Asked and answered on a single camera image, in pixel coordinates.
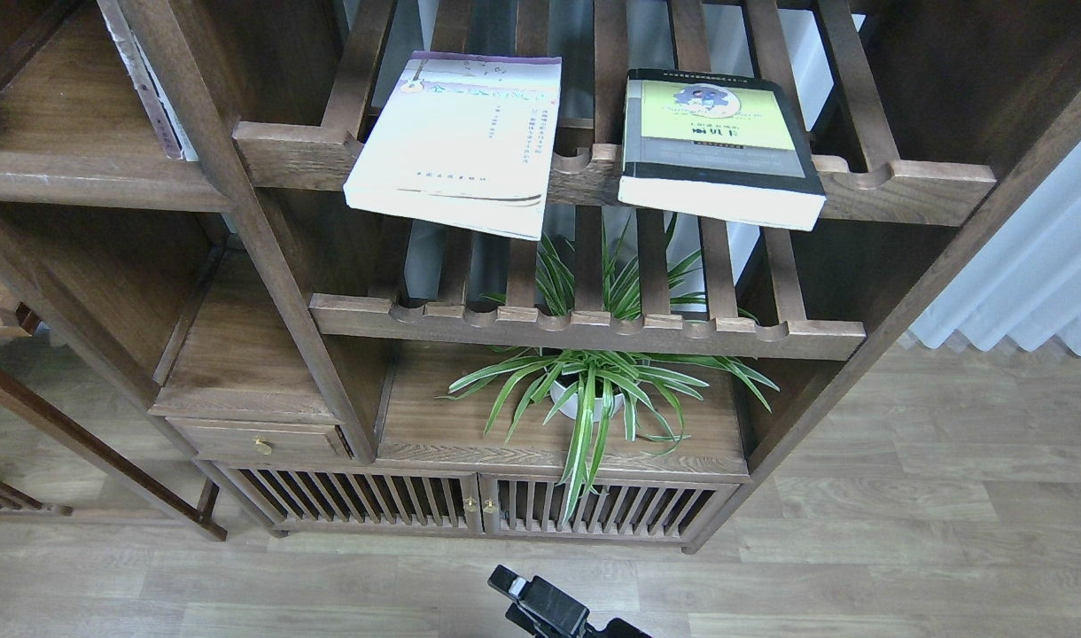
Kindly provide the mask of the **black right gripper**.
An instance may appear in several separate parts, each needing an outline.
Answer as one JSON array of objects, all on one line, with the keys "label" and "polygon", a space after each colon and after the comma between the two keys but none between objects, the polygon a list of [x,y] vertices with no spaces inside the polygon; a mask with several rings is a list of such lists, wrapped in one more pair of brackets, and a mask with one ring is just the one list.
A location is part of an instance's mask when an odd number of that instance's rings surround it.
[{"label": "black right gripper", "polygon": [[622,619],[598,629],[587,622],[589,609],[540,577],[528,580],[505,564],[489,574],[488,585],[512,601],[505,619],[533,637],[646,637]]}]

